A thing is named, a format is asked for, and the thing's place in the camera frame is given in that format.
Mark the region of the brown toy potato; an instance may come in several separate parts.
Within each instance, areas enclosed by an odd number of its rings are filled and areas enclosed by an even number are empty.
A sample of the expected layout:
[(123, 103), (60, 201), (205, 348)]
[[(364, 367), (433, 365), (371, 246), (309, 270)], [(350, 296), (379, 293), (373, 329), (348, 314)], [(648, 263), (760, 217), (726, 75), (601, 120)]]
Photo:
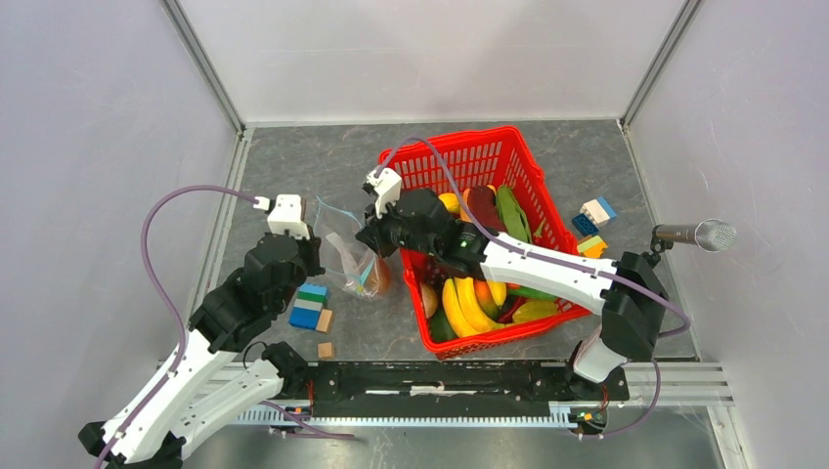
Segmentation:
[(371, 296), (385, 295), (392, 285), (392, 276), (385, 260), (377, 257), (366, 280), (366, 290)]

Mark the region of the clear zip top bag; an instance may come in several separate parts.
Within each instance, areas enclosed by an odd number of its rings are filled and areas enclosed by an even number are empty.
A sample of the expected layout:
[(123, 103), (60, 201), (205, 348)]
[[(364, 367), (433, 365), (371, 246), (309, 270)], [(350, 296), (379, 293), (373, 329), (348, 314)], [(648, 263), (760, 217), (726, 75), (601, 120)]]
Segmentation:
[(369, 272), (374, 259), (379, 256), (356, 239), (364, 224), (353, 212), (330, 205), (319, 196), (316, 200), (313, 230), (322, 240), (320, 257), (326, 269), (325, 277), (331, 284), (356, 298), (379, 299), (381, 296), (371, 296), (366, 290)]

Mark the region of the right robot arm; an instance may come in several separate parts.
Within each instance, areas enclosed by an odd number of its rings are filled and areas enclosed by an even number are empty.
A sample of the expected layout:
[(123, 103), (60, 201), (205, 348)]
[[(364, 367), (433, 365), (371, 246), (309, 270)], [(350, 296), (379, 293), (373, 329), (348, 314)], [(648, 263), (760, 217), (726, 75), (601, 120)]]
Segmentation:
[(451, 214), (429, 189), (371, 204), (356, 238), (379, 256), (408, 249), (459, 277), (527, 286), (575, 303), (601, 318), (564, 373), (578, 399), (598, 392), (610, 372), (654, 357), (669, 296), (644, 256), (591, 259), (519, 241)]

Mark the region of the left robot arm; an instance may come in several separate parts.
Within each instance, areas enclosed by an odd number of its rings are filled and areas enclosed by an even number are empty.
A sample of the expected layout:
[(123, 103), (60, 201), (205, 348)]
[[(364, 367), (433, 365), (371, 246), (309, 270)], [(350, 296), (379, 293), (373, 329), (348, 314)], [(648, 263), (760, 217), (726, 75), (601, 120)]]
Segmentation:
[(308, 382), (307, 362), (286, 342), (199, 404), (193, 399), (284, 313), (307, 278), (324, 273), (321, 239), (265, 234), (241, 267), (207, 293), (180, 344), (118, 415), (78, 433), (98, 468), (179, 468), (216, 430), (261, 401), (295, 398)]

